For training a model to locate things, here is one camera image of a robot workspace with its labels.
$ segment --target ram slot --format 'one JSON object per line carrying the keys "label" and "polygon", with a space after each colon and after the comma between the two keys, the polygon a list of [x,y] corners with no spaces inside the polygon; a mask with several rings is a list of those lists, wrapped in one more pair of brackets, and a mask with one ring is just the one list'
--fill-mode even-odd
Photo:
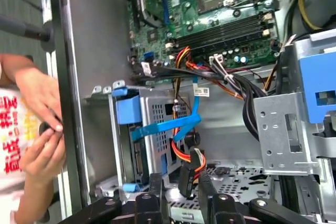
{"label": "ram slot", "polygon": [[193,56],[211,53],[219,49],[231,47],[251,40],[264,37],[267,24],[262,20],[263,15],[255,15],[229,24],[210,28],[206,31],[179,38],[180,49],[189,46]]}

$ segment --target child's hand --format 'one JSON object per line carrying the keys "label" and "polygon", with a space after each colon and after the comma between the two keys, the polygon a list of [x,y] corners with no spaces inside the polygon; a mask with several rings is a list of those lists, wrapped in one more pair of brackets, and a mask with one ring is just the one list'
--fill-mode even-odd
{"label": "child's hand", "polygon": [[42,121],[61,132],[62,125],[53,114],[54,112],[59,119],[62,118],[58,81],[36,68],[26,68],[16,73],[15,82],[28,107]]}
{"label": "child's hand", "polygon": [[60,173],[65,159],[62,133],[48,129],[28,148],[20,168],[35,185],[45,186]]}

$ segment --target connector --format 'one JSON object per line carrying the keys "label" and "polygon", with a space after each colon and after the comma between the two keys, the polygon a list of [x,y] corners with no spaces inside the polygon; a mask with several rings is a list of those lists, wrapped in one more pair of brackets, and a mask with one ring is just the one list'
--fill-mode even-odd
{"label": "connector", "polygon": [[195,169],[193,168],[192,164],[184,162],[180,170],[178,188],[180,194],[186,198],[189,198],[191,196],[193,190],[194,176]]}

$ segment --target metal bracket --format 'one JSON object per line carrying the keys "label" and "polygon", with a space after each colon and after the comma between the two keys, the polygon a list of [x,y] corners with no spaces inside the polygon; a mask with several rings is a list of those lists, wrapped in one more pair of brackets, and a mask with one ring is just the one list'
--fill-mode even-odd
{"label": "metal bracket", "polygon": [[319,174],[317,150],[311,150],[310,142],[320,129],[308,123],[302,93],[258,98],[254,106],[265,173]]}

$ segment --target finger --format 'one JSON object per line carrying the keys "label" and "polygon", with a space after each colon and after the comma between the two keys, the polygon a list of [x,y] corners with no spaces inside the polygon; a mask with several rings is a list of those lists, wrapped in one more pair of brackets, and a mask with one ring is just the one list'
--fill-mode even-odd
{"label": "finger", "polygon": [[42,118],[42,120],[48,123],[55,131],[61,132],[63,130],[62,124],[56,119],[52,111],[43,103],[37,104],[34,110]]}
{"label": "finger", "polygon": [[64,138],[62,137],[58,142],[57,148],[54,154],[52,155],[51,159],[49,160],[48,165],[45,168],[45,171],[61,168],[64,164],[65,157],[66,157],[65,143]]}
{"label": "finger", "polygon": [[57,115],[57,117],[61,120],[62,118],[62,112],[61,112],[61,104],[59,101],[59,98],[56,99],[52,95],[47,97],[46,100],[44,101],[44,104],[52,109],[54,113]]}
{"label": "finger", "polygon": [[32,163],[36,170],[42,170],[47,166],[51,157],[54,155],[57,149],[61,136],[62,134],[59,132],[56,132],[54,135],[51,136],[50,140],[46,143],[41,153]]}
{"label": "finger", "polygon": [[45,144],[48,142],[48,140],[51,138],[53,134],[54,134],[54,131],[52,129],[47,129],[39,138],[37,138],[33,142],[31,147],[27,149],[27,152],[21,158],[21,162],[22,163],[33,162],[38,157],[38,155],[41,153]]}

